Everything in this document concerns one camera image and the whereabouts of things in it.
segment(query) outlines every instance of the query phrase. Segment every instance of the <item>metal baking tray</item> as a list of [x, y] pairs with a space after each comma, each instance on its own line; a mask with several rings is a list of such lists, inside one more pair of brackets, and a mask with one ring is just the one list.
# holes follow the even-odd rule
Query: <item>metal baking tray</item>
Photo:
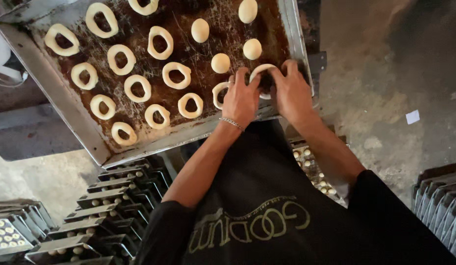
[[[101, 39], [85, 26], [85, 13], [93, 2], [103, 2], [115, 13], [119, 33], [114, 37]], [[95, 162], [109, 168], [207, 137], [221, 117], [213, 106], [211, 89], [241, 66], [251, 70], [263, 63], [280, 66], [284, 59], [294, 58], [313, 84], [296, 0], [258, 0], [258, 16], [249, 25], [237, 17], [240, 2], [160, 0], [155, 13], [142, 16], [130, 9], [127, 0], [31, 0], [0, 17], [0, 33]], [[199, 46], [189, 34], [192, 21], [198, 17], [210, 23], [210, 39]], [[54, 23], [61, 23], [76, 34], [81, 52], [71, 57], [50, 52], [43, 37]], [[278, 28], [270, 27], [275, 23]], [[174, 38], [174, 53], [168, 60], [158, 61], [146, 51], [147, 33], [152, 26], [165, 27]], [[242, 47], [249, 38], [263, 40], [264, 52], [258, 60], [243, 57]], [[149, 101], [133, 103], [124, 95], [123, 83], [129, 75], [116, 76], [106, 60], [108, 48], [115, 44], [125, 44], [135, 53], [137, 64], [130, 75], [148, 78], [152, 85]], [[226, 74], [216, 75], [210, 69], [209, 61], [218, 52], [231, 58], [231, 69]], [[99, 83], [90, 91], [78, 89], [69, 78], [72, 66], [84, 61], [93, 64], [99, 75]], [[186, 89], [176, 91], [164, 86], [161, 71], [170, 61], [182, 62], [192, 69], [192, 83]], [[189, 92], [204, 100], [202, 116], [193, 120], [183, 118], [177, 111], [177, 99]], [[106, 94], [117, 104], [117, 114], [108, 121], [97, 119], [89, 111], [90, 99], [96, 94]], [[145, 122], [145, 109], [155, 103], [171, 112], [170, 127], [154, 130]], [[261, 100], [257, 119], [277, 116], [270, 101]], [[132, 126], [138, 136], [136, 144], [120, 147], [114, 142], [110, 130], [117, 121]]]

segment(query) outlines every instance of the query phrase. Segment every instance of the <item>hand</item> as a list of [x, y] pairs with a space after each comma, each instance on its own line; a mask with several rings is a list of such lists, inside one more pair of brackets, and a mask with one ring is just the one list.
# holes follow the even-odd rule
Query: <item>hand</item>
[[314, 113], [311, 88], [298, 71], [295, 60], [286, 60], [281, 68], [287, 76], [276, 67], [268, 69], [276, 82], [276, 87], [271, 90], [272, 100], [280, 115], [296, 127], [305, 116]]
[[259, 108], [259, 91], [257, 87], [260, 82], [260, 75], [246, 86], [244, 76], [248, 68], [242, 67], [236, 72], [235, 76], [229, 77], [230, 85], [228, 93], [223, 100], [223, 118], [235, 121], [241, 127], [246, 128], [254, 120], [254, 114]]

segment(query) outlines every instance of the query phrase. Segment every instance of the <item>white paper scrap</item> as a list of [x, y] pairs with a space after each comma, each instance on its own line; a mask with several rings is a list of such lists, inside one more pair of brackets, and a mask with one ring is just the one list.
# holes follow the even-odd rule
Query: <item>white paper scrap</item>
[[406, 121], [408, 122], [408, 124], [412, 124], [412, 123], [419, 121], [418, 110], [415, 110], [413, 112], [406, 114]]

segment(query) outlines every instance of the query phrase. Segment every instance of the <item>sleeve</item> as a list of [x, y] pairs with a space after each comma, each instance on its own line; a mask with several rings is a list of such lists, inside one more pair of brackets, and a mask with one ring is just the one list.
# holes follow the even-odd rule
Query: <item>sleeve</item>
[[135, 264], [178, 264], [193, 226], [193, 210], [176, 201], [159, 204], [144, 232]]
[[403, 264], [456, 264], [456, 258], [372, 171], [359, 174], [348, 210]]

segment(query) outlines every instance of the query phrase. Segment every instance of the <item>silver bracelet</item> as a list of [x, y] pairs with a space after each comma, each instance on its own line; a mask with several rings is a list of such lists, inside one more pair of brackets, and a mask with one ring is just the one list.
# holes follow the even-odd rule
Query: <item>silver bracelet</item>
[[241, 127], [241, 125], [237, 124], [234, 120], [228, 119], [228, 118], [219, 118], [220, 121], [224, 121], [227, 123], [231, 123], [232, 125], [238, 127], [240, 130], [244, 131], [244, 128]]

